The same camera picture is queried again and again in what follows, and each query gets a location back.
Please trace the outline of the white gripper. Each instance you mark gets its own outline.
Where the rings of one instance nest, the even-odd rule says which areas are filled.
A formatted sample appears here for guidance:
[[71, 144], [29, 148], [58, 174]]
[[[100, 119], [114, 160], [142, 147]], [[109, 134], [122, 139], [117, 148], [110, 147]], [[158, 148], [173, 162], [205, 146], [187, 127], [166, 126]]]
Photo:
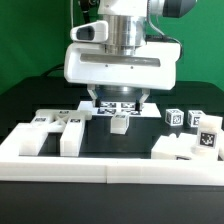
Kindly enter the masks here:
[[107, 54], [103, 44], [73, 43], [66, 52], [64, 76], [70, 83], [88, 84], [87, 91], [96, 108], [101, 106], [96, 85], [145, 88], [135, 102], [135, 110], [141, 111], [149, 89], [174, 87], [179, 56], [177, 43], [148, 42], [137, 48], [133, 56]]

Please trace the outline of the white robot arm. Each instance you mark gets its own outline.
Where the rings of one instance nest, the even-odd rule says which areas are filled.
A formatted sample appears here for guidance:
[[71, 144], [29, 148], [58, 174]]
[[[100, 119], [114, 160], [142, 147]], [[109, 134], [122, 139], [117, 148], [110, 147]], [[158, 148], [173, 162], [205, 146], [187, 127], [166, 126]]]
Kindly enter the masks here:
[[100, 19], [71, 29], [72, 43], [64, 63], [70, 83], [87, 86], [93, 104], [100, 103], [98, 85], [142, 90], [141, 110], [152, 89], [170, 90], [176, 82], [181, 43], [155, 28], [146, 34], [153, 15], [180, 18], [197, 0], [99, 0]]

